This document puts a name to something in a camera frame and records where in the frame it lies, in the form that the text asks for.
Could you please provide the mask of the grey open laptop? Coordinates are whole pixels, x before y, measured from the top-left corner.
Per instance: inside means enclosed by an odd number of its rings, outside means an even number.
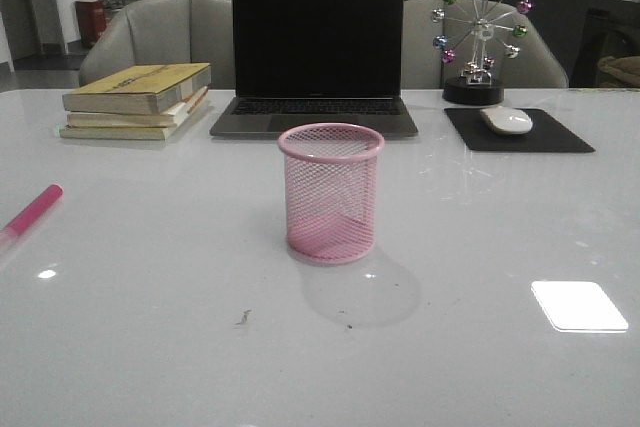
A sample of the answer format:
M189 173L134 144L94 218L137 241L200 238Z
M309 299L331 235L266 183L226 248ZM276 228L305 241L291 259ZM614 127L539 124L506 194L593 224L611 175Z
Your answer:
M400 97L404 0L232 0L235 96L216 137L341 122L409 137Z

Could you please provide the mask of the middle cream book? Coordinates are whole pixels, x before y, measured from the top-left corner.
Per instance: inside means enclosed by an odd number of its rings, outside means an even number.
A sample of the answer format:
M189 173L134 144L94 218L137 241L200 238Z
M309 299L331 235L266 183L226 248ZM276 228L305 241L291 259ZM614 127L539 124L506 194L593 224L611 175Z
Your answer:
M206 98L208 87L202 87L189 98L158 114L68 113L71 127L177 127Z

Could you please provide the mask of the black mouse pad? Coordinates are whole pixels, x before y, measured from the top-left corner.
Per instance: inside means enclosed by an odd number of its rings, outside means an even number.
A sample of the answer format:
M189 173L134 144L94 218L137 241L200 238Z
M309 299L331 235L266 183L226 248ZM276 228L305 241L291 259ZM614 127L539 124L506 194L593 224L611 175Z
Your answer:
M525 109L533 122L523 134L493 131L479 108L444 110L465 145L472 151L506 153L592 153L595 149L541 109Z

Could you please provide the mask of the ferris wheel desk ornament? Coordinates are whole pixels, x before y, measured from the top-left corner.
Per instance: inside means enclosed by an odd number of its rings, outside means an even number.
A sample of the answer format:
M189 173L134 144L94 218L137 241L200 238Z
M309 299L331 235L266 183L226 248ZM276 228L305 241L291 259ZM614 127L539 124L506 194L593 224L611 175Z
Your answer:
M441 0L442 5L431 11L431 21L444 25L454 22L459 34L451 37L445 33L437 35L432 45L439 51L443 65L458 60L463 64L458 73L447 78L443 84L446 101L470 106L495 105L504 99L504 87L494 73L496 58L488 50L495 41L502 45L506 57L518 57L521 48L502 40L498 33L504 31L515 39L525 37L529 28L522 23L509 27L502 20L514 15L526 15L534 7L530 0L521 0L511 10L500 15L494 10L502 4L500 0Z

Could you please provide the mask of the red bin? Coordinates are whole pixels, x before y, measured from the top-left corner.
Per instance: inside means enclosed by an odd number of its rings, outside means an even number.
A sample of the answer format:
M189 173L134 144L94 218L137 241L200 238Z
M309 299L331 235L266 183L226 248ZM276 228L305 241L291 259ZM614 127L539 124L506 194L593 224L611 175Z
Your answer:
M101 0L77 0L75 11L81 43L90 48L98 42L107 27L104 3Z

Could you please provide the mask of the pink highlighter pen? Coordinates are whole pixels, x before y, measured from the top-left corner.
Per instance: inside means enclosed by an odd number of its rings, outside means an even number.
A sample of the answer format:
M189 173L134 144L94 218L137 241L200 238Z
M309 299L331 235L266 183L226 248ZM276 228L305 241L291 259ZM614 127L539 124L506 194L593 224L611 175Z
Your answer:
M63 195L58 184L51 184L26 205L1 229L1 254L4 254Z

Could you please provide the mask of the top yellow book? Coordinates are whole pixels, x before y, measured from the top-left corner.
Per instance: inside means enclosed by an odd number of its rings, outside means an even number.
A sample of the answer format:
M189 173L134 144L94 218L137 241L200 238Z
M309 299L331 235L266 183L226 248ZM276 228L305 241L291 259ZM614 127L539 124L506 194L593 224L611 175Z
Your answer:
M158 114L211 83L209 63L135 65L62 98L68 112Z

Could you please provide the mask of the bottom pale green book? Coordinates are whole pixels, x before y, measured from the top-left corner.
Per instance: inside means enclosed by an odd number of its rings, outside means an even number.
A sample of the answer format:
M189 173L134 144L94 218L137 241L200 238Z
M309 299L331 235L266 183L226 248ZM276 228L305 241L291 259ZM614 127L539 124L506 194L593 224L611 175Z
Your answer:
M66 123L65 125L59 125L57 127L57 135L62 138L71 138L71 139L164 141L164 140L167 140L169 137L171 137L180 128L180 126L183 123L181 123L177 127L111 127L111 128L71 127Z

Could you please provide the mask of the pink mesh pen holder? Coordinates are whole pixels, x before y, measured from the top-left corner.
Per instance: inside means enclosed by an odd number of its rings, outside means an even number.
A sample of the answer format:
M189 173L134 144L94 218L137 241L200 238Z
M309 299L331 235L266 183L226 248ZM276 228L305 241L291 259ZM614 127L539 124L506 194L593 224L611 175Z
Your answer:
M374 245L377 131L348 123L313 123L278 138L284 156L286 240L298 256L336 265Z

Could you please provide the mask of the white computer mouse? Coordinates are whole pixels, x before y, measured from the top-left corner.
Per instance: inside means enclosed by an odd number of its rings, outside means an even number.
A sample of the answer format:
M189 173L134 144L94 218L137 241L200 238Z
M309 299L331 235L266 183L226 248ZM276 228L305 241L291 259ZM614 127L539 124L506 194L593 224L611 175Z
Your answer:
M533 128L533 121L522 109L494 106L479 111L484 123L501 135L522 135Z

